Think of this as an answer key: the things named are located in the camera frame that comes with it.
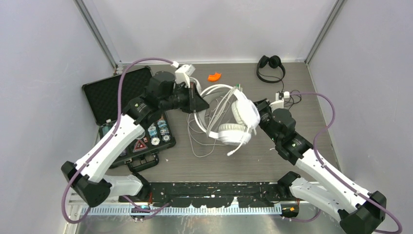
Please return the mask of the white round gaming headphones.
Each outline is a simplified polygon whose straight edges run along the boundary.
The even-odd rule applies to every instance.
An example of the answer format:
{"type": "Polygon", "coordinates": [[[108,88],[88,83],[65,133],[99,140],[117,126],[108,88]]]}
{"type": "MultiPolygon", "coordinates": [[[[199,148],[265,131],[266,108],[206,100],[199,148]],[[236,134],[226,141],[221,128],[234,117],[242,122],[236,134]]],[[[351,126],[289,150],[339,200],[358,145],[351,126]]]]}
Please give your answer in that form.
{"type": "Polygon", "coordinates": [[[223,145],[233,146],[227,153],[233,155],[256,134],[260,114],[254,103],[244,94],[241,85],[215,84],[200,93],[209,104],[218,103],[212,110],[196,112],[193,117],[199,129],[223,145]]]}

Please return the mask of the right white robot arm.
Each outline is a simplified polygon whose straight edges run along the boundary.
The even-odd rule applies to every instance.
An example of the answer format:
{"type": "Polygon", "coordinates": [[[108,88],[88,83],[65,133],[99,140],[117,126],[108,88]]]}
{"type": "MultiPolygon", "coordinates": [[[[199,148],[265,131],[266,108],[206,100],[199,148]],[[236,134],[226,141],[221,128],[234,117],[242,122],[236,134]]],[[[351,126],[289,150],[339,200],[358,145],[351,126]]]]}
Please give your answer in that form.
{"type": "Polygon", "coordinates": [[[274,142],[285,160],[311,175],[322,187],[314,186],[295,172],[278,180],[278,194],[284,200],[303,199],[328,213],[347,234],[371,234],[385,220],[387,199],[379,191],[360,187],[321,155],[312,143],[295,130],[296,121],[287,109],[271,109],[266,99],[256,101],[260,128],[274,142]]]}

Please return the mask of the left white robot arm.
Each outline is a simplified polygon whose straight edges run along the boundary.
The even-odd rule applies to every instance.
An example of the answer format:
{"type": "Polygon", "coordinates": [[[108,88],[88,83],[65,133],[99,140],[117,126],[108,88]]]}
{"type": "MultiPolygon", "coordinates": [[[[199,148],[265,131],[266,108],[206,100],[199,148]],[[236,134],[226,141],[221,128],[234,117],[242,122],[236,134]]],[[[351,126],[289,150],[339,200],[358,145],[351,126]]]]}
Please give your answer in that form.
{"type": "Polygon", "coordinates": [[[139,173],[110,176],[106,172],[121,152],[160,119],[163,112],[179,109],[191,114],[208,109],[209,104],[200,95],[201,89],[195,78],[180,80],[177,73],[157,72],[149,79],[144,92],[121,109],[114,126],[85,156],[61,166],[69,186],[91,208],[109,197],[122,195],[145,201],[150,185],[139,173]]]}

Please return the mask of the white grey angular headphones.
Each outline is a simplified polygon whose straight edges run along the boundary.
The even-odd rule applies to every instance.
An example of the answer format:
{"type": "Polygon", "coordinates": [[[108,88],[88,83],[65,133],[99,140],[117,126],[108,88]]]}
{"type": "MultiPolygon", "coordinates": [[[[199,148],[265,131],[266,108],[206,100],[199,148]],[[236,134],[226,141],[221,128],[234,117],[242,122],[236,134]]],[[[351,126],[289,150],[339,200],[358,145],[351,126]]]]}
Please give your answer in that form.
{"type": "Polygon", "coordinates": [[[195,89],[200,94],[202,92],[202,87],[201,87],[201,84],[199,83],[198,79],[190,77],[189,80],[190,80],[191,83],[194,83],[195,89]]]}

